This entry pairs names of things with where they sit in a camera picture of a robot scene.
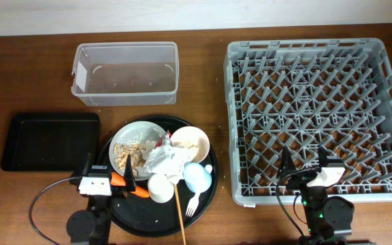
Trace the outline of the orange carrot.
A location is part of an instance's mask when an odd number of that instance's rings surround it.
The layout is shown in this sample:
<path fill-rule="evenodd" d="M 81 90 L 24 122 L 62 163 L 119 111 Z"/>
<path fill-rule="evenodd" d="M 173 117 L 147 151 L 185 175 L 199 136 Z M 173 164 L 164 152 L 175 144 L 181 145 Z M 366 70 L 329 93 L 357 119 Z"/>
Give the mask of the orange carrot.
<path fill-rule="evenodd" d="M 110 184 L 112 186 L 119 186 L 119 187 L 122 187 L 122 186 L 126 187 L 127 186 L 124 178 L 121 175 L 117 174 L 116 172 L 112 172 L 112 178 L 111 178 Z M 132 191 L 131 193 L 138 196 L 138 197 L 142 197 L 142 198 L 149 198 L 150 197 L 149 192 L 140 186 L 136 186 L 135 190 Z"/>

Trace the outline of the wrapper with red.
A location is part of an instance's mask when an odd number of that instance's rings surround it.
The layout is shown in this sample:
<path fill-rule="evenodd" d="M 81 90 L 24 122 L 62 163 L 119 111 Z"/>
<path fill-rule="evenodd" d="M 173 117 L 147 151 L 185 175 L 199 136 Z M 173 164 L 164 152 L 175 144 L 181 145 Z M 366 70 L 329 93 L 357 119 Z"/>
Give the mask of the wrapper with red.
<path fill-rule="evenodd" d="M 169 131 L 167 131 L 161 136 L 159 146 L 148 155 L 141 172 L 144 174 L 162 174 L 172 184 L 177 184 L 184 179 L 184 166 L 190 163 L 194 156 L 194 150 L 173 146 Z"/>

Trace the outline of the food scraps pile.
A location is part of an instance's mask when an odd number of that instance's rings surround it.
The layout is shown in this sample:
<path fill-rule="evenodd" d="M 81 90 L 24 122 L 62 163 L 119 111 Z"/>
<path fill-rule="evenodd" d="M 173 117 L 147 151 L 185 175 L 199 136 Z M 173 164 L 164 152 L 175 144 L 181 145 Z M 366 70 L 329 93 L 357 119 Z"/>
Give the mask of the food scraps pile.
<path fill-rule="evenodd" d="M 113 153 L 116 155 L 114 158 L 115 164 L 121 170 L 124 170 L 127 164 L 128 157 L 131 158 L 131 167 L 143 167 L 147 159 L 147 146 L 146 143 L 140 144 L 118 144 L 116 143 L 113 148 Z"/>

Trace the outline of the light blue cup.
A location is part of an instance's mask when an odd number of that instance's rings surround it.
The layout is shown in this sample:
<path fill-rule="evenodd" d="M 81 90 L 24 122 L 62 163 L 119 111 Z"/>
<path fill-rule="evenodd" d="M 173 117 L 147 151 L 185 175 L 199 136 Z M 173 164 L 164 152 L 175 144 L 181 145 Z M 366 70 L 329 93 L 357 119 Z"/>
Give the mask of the light blue cup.
<path fill-rule="evenodd" d="M 187 188 L 194 193 L 207 191 L 212 184 L 212 170 L 211 164 L 202 166 L 199 163 L 189 163 L 183 171 Z"/>

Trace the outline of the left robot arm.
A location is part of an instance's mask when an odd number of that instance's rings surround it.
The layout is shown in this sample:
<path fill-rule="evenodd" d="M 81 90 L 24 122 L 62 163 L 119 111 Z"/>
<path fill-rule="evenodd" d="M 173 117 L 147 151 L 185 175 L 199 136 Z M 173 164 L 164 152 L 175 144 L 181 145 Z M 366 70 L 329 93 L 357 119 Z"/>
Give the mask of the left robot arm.
<path fill-rule="evenodd" d="M 108 244 L 112 222 L 112 200 L 136 189 L 131 167 L 131 157 L 125 161 L 124 187 L 111 185 L 112 171 L 106 165 L 87 161 L 80 173 L 73 175 L 78 183 L 78 193 L 88 199 L 84 210 L 74 212 L 66 224 L 71 244 Z"/>

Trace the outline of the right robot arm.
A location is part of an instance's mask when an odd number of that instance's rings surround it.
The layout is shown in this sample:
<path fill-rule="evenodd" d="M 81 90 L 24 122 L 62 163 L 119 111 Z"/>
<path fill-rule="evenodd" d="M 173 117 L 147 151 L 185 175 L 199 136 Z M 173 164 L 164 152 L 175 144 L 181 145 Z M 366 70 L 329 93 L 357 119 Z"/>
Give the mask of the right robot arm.
<path fill-rule="evenodd" d="M 282 149 L 280 169 L 276 175 L 276 199 L 281 208 L 284 205 L 279 189 L 299 191 L 304 207 L 308 235 L 300 229 L 286 210 L 287 218 L 298 230 L 299 244 L 346 244 L 346 236 L 352 233 L 351 223 L 355 207 L 352 202 L 341 196 L 328 196 L 327 189 L 337 184 L 345 172 L 344 162 L 333 157 L 320 146 L 318 166 L 297 170 L 288 147 Z"/>

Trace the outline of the pink bowl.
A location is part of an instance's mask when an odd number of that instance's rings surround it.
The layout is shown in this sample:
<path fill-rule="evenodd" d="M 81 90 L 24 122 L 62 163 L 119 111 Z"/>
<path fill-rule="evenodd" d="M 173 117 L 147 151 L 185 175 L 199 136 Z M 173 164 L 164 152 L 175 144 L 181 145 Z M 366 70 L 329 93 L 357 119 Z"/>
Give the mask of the pink bowl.
<path fill-rule="evenodd" d="M 192 162 L 194 163 L 202 162 L 210 151 L 208 136 L 201 129 L 194 126 L 179 128 L 172 133 L 171 141 L 175 147 L 192 150 L 194 155 Z"/>

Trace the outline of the white cup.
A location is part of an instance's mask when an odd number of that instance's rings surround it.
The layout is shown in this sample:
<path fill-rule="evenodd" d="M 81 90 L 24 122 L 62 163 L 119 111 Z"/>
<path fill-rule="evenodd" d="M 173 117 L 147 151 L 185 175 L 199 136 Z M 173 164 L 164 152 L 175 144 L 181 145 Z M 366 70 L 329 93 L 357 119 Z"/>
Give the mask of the white cup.
<path fill-rule="evenodd" d="M 166 203 L 174 196 L 174 185 L 166 175 L 154 174 L 148 180 L 150 198 L 157 203 Z"/>

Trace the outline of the white plastic fork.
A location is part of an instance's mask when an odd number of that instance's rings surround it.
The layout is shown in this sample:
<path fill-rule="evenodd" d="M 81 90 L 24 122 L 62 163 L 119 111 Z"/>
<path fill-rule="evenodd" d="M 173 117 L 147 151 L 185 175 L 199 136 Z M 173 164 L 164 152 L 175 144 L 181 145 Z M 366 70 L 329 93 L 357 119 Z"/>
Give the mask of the white plastic fork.
<path fill-rule="evenodd" d="M 186 212 L 185 215 L 187 217 L 192 217 L 199 205 L 199 196 L 200 193 L 195 193 L 194 196 L 189 200 L 187 207 L 186 207 Z"/>

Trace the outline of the grey plate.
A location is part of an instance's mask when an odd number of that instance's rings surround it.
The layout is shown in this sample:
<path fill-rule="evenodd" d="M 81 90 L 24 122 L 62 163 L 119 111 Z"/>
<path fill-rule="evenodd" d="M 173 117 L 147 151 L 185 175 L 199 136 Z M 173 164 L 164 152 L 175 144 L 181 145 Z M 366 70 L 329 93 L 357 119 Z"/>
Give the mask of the grey plate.
<path fill-rule="evenodd" d="M 146 143 L 148 158 L 148 155 L 154 149 L 156 143 L 161 139 L 164 132 L 165 131 L 160 126 L 148 121 L 132 122 L 119 129 L 112 138 L 109 147 L 109 159 L 114 170 L 121 176 L 124 174 L 124 170 L 119 169 L 114 162 L 116 155 L 113 153 L 113 148 L 116 143 L 124 145 Z M 152 174 L 144 174 L 141 172 L 141 168 L 142 167 L 132 168 L 134 178 L 136 180 L 149 179 Z"/>

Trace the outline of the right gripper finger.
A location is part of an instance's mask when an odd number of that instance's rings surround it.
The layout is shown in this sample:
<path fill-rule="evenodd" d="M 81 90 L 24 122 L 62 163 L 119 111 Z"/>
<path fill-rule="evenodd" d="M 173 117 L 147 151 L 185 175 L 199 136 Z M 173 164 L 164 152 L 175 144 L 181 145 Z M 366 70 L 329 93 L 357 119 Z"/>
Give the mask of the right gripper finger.
<path fill-rule="evenodd" d="M 282 148 L 282 155 L 281 155 L 281 160 L 280 160 L 280 167 L 278 169 L 278 173 L 276 174 L 276 177 L 278 179 L 281 179 L 285 177 L 288 174 L 291 174 L 296 171 L 294 162 L 291 158 L 291 153 L 289 151 L 289 148 L 287 146 L 284 146 Z"/>
<path fill-rule="evenodd" d="M 327 155 L 327 151 L 322 147 L 318 147 L 318 164 L 319 167 L 327 167 L 333 160 Z"/>

